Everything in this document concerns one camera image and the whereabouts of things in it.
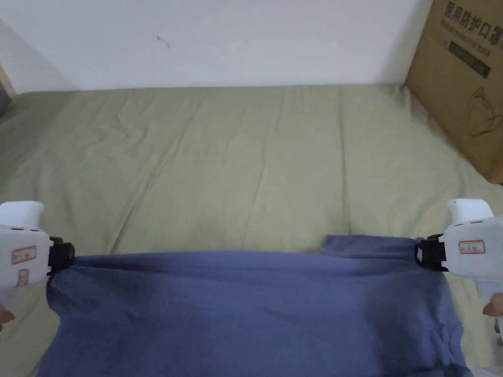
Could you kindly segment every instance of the red-bordered label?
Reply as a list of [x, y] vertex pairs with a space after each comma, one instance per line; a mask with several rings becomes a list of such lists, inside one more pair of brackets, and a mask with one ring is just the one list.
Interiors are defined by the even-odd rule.
[[28, 268], [20, 269], [18, 273], [18, 285], [16, 285], [16, 287], [27, 286], [29, 280], [30, 280], [30, 270]]
[[12, 264], [18, 264], [37, 257], [37, 247], [30, 246], [12, 252]]
[[459, 252], [461, 254], [484, 254], [485, 243], [482, 240], [461, 241], [459, 243]]

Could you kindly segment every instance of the white wall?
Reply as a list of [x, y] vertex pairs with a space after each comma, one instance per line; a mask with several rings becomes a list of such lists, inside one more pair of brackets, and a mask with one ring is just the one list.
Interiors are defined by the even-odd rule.
[[0, 64], [17, 92], [403, 82], [431, 1], [0, 0]]

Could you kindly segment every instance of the finger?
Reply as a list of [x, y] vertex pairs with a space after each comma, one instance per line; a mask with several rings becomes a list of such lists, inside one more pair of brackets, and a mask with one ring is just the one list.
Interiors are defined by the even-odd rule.
[[2, 304], [0, 304], [0, 324], [1, 323], [7, 323], [9, 321], [12, 321], [14, 319], [14, 314], [9, 312], [4, 308]]
[[490, 317], [503, 316], [503, 294], [492, 295], [491, 301], [484, 307], [483, 314]]

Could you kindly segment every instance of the mattress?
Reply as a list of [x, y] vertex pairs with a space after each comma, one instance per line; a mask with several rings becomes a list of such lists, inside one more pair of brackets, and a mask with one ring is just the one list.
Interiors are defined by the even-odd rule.
[[[428, 236], [448, 226], [452, 198], [503, 214], [503, 187], [398, 85], [27, 93], [0, 119], [0, 201], [42, 201], [42, 228], [78, 255]], [[494, 363], [474, 284], [448, 279], [469, 366]], [[58, 319], [43, 284], [19, 290], [14, 311], [0, 365], [25, 376]]]

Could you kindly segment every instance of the blue towel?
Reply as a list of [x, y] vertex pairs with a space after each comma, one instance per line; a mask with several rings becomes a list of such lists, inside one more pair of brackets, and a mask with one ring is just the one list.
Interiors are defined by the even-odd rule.
[[38, 376], [471, 375], [447, 281], [416, 246], [78, 257], [47, 285], [61, 323]]

